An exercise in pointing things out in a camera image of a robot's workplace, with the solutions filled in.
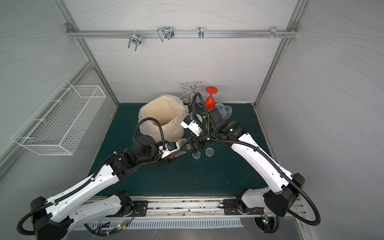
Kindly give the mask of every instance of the wire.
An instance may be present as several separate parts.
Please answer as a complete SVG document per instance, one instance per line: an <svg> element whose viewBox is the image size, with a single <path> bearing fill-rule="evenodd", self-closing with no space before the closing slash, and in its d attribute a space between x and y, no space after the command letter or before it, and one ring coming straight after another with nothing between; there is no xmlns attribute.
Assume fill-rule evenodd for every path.
<svg viewBox="0 0 384 240"><path fill-rule="evenodd" d="M97 176L97 174L99 173L100 169L103 167L103 165L112 157L114 156L115 154L111 154L109 155L106 159L104 159L101 164L97 167L96 171L93 173L92 177L91 178L95 178ZM90 184L92 182L91 178L89 178L85 183L83 183L80 187L76 188L75 190L71 191L70 193L62 196L62 197L59 197L58 199L55 200L55 203L59 203L61 201L63 201L64 199L66 198L69 198L70 196L72 196L73 194L79 192L81 189L85 188L88 184ZM29 231L29 230L26 230L23 228L23 223L31 216L33 216L35 213L38 213L39 211L43 210L43 209L46 209L47 207L50 207L52 206L53 203L52 202L49 202L49 203L46 203L40 207L37 207L35 209L33 209L32 211L30 211L28 214L26 214L24 217L22 217L20 219L20 221L17 223L17 226L16 226L16 230L22 234L22 235L35 235L35 232L34 231Z"/></svg>
<svg viewBox="0 0 384 240"><path fill-rule="evenodd" d="M114 228L114 229L112 229L111 231L108 231L108 232L105 232L105 233L99 233L99 230L100 230L101 228L103 228L104 225L102 225L101 227L96 228L96 229L98 229L97 232L96 232L96 229L95 229L95 230L92 230L92 229L90 228L90 226L88 226L88 224L84 224L85 228L86 228L88 231L90 231L93 235L100 236L100 237L109 236L109 235L118 233L118 232L120 231L118 228Z"/></svg>
<svg viewBox="0 0 384 240"><path fill-rule="evenodd" d="M193 118L195 119L195 113L193 111L195 105L196 105L196 97L199 97L200 100L202 101L202 96L199 92L197 92L195 95L194 95L194 98L193 98L193 103L192 103L192 114L193 114ZM262 155L276 170L277 172L280 174L281 177L283 177L284 179L286 179L303 197L304 199L309 203L309 205L311 206L312 210L313 210L313 213L315 215L315 220L314 221L310 221L310 220L307 220L299 215L297 215L296 213L294 213L293 211L291 211L290 209L288 210L288 213L290 213L291 215L293 215L294 217L296 217L298 220L308 224L308 225L312 225L312 226L317 226L320 224L320 221L321 221L321 217L320 217L320 213L319 213L319 210L317 209L316 205L313 203L313 201L310 199L310 197L299 187L297 186L296 183L294 183L292 181L292 179L290 179L282 170L281 168L272 160L272 158L270 158L266 153L264 153L259 147L255 147L254 145L252 144L249 144L247 142L242 142L242 141L239 141L239 140L232 140L232 139L214 139L212 136L211 136L211 133L210 133L210 115L208 114L208 110L206 108L206 106L203 104L203 109L204 109L204 112L205 114L207 115L206 119L207 119L207 135L208 137L213 140L213 141L217 141L217 142L222 142L222 143L230 143L230 144L241 144L241 145L244 145L244 146L247 146L247 147L250 147L252 148L254 151L258 152L260 155Z"/></svg>
<svg viewBox="0 0 384 240"><path fill-rule="evenodd" d="M137 136L137 130L139 129L140 125L143 124L143 122L148 121L148 120L154 121L154 122L157 124L157 126L159 127L160 136L161 136L161 144L163 145L163 150L165 150L165 149L166 149L166 141L164 140L163 129L161 128L161 124L159 123L159 121L158 121L156 118L144 118L144 119L142 119L142 120L136 125L135 132L133 133L133 139L136 138L136 136Z"/></svg>
<svg viewBox="0 0 384 240"><path fill-rule="evenodd" d="M263 217L263 215L265 215L266 217L269 218L268 215L266 215L265 213L263 213L262 211L260 211L259 209L257 209L256 207L254 207L253 209L255 210L258 210L260 215ZM275 221L275 226L273 227L272 230L263 230L264 233L275 233L277 231L277 229L279 228L279 216L276 215L276 221Z"/></svg>
<svg viewBox="0 0 384 240"><path fill-rule="evenodd" d="M103 227L106 227L108 224L110 224L111 222L108 222L108 223L105 223L103 225L101 225L100 227L96 228L95 230L92 230L90 228L90 226L88 224L84 224L85 228L91 232L93 235L96 235L96 236L100 236L100 237L105 237L105 236L109 236L111 234L115 234L115 233L118 233L119 231L123 230L124 228L126 228L129 224L131 224L131 222L133 221L133 219L135 218L136 216L136 208L133 208L134 210L134 214L132 216L132 218L129 220L128 223L124 224L125 222L123 222L122 224L124 226L122 226L122 224L119 224L117 227L115 227L114 229L112 229L111 231L107 231L105 233L99 233L100 229L102 229Z"/></svg>
<svg viewBox="0 0 384 240"><path fill-rule="evenodd" d="M259 211L259 213L261 214L261 216L263 216L263 215L265 215L265 216L267 216L268 217L268 215L266 215L265 213L263 213L263 212L261 212L260 210L258 210Z"/></svg>

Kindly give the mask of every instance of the ventilation grille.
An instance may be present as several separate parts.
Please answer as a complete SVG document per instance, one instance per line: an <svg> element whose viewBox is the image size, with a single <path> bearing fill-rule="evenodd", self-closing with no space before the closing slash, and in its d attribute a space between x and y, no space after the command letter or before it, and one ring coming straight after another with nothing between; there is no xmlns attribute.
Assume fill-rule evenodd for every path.
<svg viewBox="0 0 384 240"><path fill-rule="evenodd" d="M111 221L109 229L115 228L122 223L124 219L116 220L96 220L88 223L95 229ZM239 217L231 218L188 218L188 219L134 219L125 229L162 229L162 228L229 228L243 227ZM74 230L86 230L84 225Z"/></svg>

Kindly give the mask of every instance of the clear plastic cup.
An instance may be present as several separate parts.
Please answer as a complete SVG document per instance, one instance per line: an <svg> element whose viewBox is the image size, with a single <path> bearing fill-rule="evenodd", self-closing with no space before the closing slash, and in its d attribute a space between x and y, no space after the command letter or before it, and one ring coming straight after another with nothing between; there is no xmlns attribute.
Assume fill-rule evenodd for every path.
<svg viewBox="0 0 384 240"><path fill-rule="evenodd" d="M222 104L222 103L216 103L215 107L217 108L217 110L219 110L219 112L222 112L222 111L223 111L224 104Z"/></svg>
<svg viewBox="0 0 384 240"><path fill-rule="evenodd" d="M224 119L228 120L232 116L232 108L230 106L224 106L223 112L225 113Z"/></svg>
<svg viewBox="0 0 384 240"><path fill-rule="evenodd" d="M201 153L200 153L199 151L197 151L197 153L192 153L192 157L193 157L194 159L199 159L200 156L201 156Z"/></svg>
<svg viewBox="0 0 384 240"><path fill-rule="evenodd" d="M214 149L209 147L205 150L205 154L208 156L208 157L212 157L214 155Z"/></svg>

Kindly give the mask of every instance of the trash bin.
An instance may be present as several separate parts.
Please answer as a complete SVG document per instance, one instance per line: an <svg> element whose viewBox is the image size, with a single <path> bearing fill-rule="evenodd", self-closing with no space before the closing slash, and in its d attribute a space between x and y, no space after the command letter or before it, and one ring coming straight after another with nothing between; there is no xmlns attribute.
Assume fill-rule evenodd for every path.
<svg viewBox="0 0 384 240"><path fill-rule="evenodd" d="M144 118L157 119L163 129L164 139L176 142L184 135L184 128L180 124L187 115L188 107L184 106L182 100L173 95L161 95L140 108L139 121ZM141 124L140 132L150 135L155 142L161 141L159 127L154 121Z"/></svg>

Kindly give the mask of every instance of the dark green mat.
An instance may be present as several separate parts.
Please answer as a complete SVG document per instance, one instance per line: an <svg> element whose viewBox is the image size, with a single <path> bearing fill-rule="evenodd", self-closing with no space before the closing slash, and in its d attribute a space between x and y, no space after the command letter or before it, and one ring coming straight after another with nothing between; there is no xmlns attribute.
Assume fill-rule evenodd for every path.
<svg viewBox="0 0 384 240"><path fill-rule="evenodd" d="M112 121L100 151L91 168L97 166L114 151L132 146L137 116L143 103L122 103ZM253 139L269 153L251 104L228 104L232 107L230 121L238 121ZM236 196L245 188L264 188L267 184L248 162L224 144L213 144L215 153L199 159L191 153L182 155L165 166L140 166L139 170L122 181L99 192L99 196L113 195L125 190L132 196Z"/></svg>

